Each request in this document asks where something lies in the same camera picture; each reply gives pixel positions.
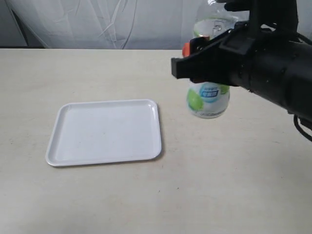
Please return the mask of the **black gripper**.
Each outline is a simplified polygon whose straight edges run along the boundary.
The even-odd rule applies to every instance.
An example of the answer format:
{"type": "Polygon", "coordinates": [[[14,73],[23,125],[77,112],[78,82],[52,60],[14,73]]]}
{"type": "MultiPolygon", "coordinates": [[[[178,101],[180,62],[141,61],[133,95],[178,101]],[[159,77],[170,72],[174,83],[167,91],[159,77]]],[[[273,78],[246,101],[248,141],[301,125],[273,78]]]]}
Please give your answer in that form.
{"type": "Polygon", "coordinates": [[[252,38],[247,25],[212,38],[191,39],[183,58],[171,58],[176,79],[240,86],[281,107],[300,106],[298,33],[260,29],[252,38]]]}

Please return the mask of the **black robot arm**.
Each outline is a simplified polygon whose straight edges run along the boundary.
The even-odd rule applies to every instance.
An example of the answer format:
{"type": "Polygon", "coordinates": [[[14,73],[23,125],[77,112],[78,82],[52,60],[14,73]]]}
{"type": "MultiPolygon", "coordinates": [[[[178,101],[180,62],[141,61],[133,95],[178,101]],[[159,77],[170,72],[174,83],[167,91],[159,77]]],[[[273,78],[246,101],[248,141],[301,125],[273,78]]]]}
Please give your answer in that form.
{"type": "Polygon", "coordinates": [[[236,25],[212,40],[192,39],[190,54],[171,60],[172,75],[194,83],[242,87],[298,118],[312,119],[312,47],[297,33],[236,25]]]}

